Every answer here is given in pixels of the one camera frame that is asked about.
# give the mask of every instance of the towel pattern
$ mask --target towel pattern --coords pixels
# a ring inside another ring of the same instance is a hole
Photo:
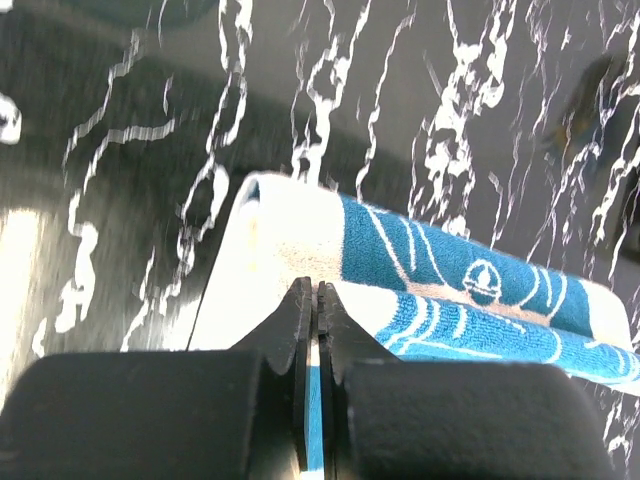
[[[401,358],[547,363],[640,392],[625,308],[605,287],[277,174],[252,174],[234,201],[192,348],[233,345],[299,276],[334,283]],[[237,301],[240,285],[254,301]]]
[[[453,300],[589,338],[604,331],[601,340],[610,333],[605,322],[611,314],[627,321],[619,299],[599,285],[347,196],[341,200],[345,281]],[[607,307],[613,310],[601,318]]]
[[[336,287],[354,320],[405,360],[531,362],[555,365],[608,386],[640,380],[638,355],[575,333],[446,300],[404,292],[385,294],[372,287]],[[358,302],[367,303],[366,312],[357,307]],[[382,328],[371,327],[371,312],[389,315],[387,321],[377,322]]]

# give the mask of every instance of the blue towel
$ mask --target blue towel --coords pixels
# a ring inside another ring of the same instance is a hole
[[[343,280],[425,293],[630,348],[624,305],[604,287],[341,200]]]
[[[446,300],[335,285],[351,317],[404,360],[542,363],[614,388],[640,382],[640,356],[592,338]]]
[[[278,174],[250,175],[234,201],[192,348],[236,343],[299,276],[334,283],[349,315],[403,359],[547,363],[640,396],[640,357],[624,305],[607,288]],[[238,285],[254,301],[237,302]]]

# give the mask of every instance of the marble countertop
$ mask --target marble countertop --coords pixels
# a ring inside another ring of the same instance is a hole
[[[184,349],[253,170],[591,278],[637,334],[638,0],[6,3],[0,398],[46,354]],[[640,400],[584,388],[638,478]]]

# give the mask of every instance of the black marble surface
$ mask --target black marble surface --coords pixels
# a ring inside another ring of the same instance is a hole
[[[15,0],[0,15],[0,398],[45,354],[184,349],[256,169],[606,284],[635,336],[638,8]],[[616,468],[640,477],[640,400],[584,388]]]

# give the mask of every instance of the towel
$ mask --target towel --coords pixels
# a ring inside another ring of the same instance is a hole
[[[233,345],[299,276],[443,300],[633,351],[624,305],[601,285],[274,173],[247,176],[236,196],[192,348]],[[246,291],[252,302],[242,301]],[[490,340],[498,345],[502,334]]]
[[[547,363],[640,396],[640,357],[607,288],[271,173],[249,175],[236,196],[191,348],[232,346],[300,276],[332,282],[349,315],[402,359]],[[318,364],[312,349],[315,472]]]

